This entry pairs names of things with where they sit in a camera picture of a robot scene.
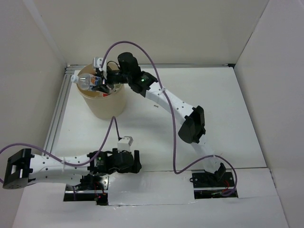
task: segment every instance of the cable tie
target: cable tie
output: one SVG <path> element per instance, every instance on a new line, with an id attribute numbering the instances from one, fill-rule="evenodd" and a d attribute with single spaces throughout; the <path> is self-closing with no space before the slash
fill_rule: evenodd
<path id="1" fill-rule="evenodd" d="M 62 161 L 60 163 L 62 164 L 61 172 L 64 173 L 66 167 L 66 158 L 62 157 Z"/>
<path id="2" fill-rule="evenodd" d="M 160 93 L 160 94 L 162 94 L 165 90 L 167 90 L 167 89 L 166 89 L 166 87 L 163 86 L 163 87 L 161 88 L 161 93 Z"/>

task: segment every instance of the black end effector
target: black end effector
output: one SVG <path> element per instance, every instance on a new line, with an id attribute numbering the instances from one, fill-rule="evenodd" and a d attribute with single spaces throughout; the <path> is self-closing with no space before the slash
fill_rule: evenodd
<path id="1" fill-rule="evenodd" d="M 106 84 L 128 83 L 134 92 L 145 97 L 146 91 L 150 89 L 149 86 L 153 82 L 157 82 L 157 79 L 153 75 L 142 71 L 138 66 L 137 59 L 130 52 L 120 54 L 118 62 L 120 70 L 108 70 Z"/>
<path id="2" fill-rule="evenodd" d="M 97 151 L 93 153 L 89 153 L 88 157 L 92 158 Z M 112 174 L 117 171 L 119 173 L 138 173 L 142 168 L 139 159 L 139 151 L 134 151 L 134 158 L 131 152 L 122 151 L 118 152 L 116 148 L 112 150 L 112 152 L 101 152 L 96 157 L 96 164 L 94 161 L 90 162 L 90 166 L 88 170 L 92 174 Z"/>
<path id="3" fill-rule="evenodd" d="M 206 133 L 204 109 L 200 106 L 193 108 L 190 116 L 185 116 L 185 122 L 179 130 L 179 137 L 186 143 L 199 143 Z"/>
<path id="4" fill-rule="evenodd" d="M 8 158 L 3 183 L 4 189 L 20 189 L 28 185 L 30 182 L 29 174 L 33 172 L 30 169 L 30 160 L 34 156 L 31 154 L 31 149 L 22 149 Z"/>
<path id="5" fill-rule="evenodd" d="M 226 167 L 223 163 L 220 164 L 220 167 L 217 171 L 214 173 L 206 172 L 208 174 L 208 177 L 213 180 L 214 182 L 218 182 L 222 179 L 224 174 L 226 173 Z"/>

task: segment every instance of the red wire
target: red wire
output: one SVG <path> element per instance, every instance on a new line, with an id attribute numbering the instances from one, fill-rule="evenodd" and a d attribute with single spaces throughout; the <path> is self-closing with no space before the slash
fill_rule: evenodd
<path id="1" fill-rule="evenodd" d="M 224 183 L 226 184 L 226 189 L 224 189 L 222 192 L 225 192 L 228 190 L 228 188 L 230 187 L 229 182 L 227 180 L 224 181 Z"/>
<path id="2" fill-rule="evenodd" d="M 101 187 L 101 191 L 103 191 L 103 195 L 106 195 L 103 187 Z"/>

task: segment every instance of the cylindrical container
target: cylindrical container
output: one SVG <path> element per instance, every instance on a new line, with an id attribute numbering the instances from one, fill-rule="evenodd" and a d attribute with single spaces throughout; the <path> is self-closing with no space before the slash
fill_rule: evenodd
<path id="1" fill-rule="evenodd" d="M 114 70 L 117 66 L 113 64 L 110 65 L 110 67 Z M 85 66 L 78 73 L 78 75 L 81 75 L 83 73 L 94 75 L 95 69 L 93 68 L 92 64 Z M 115 92 L 106 95 L 102 92 L 82 90 L 77 85 L 81 96 L 84 98 L 92 113 L 100 119 L 110 119 L 112 116 L 119 116 L 124 110 L 126 104 L 124 85 L 116 85 L 115 87 Z"/>

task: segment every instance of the white table surface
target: white table surface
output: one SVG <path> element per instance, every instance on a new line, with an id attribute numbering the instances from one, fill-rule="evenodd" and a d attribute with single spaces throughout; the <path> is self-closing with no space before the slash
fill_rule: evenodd
<path id="1" fill-rule="evenodd" d="M 143 69 L 154 74 L 152 69 Z M 266 167 L 242 93 L 232 68 L 161 68 L 163 85 L 180 99 L 205 110 L 208 143 L 236 168 Z M 132 136 L 132 149 L 139 150 L 142 171 L 172 170 L 171 115 L 154 102 L 126 86 L 127 105 L 117 117 L 120 135 Z M 96 118 L 76 85 L 68 96 L 60 135 L 52 153 L 74 156 L 97 150 L 108 120 Z M 104 150 L 117 145 L 113 129 Z M 177 168 L 198 158 L 193 148 L 178 138 Z M 192 169 L 203 169 L 198 163 Z"/>

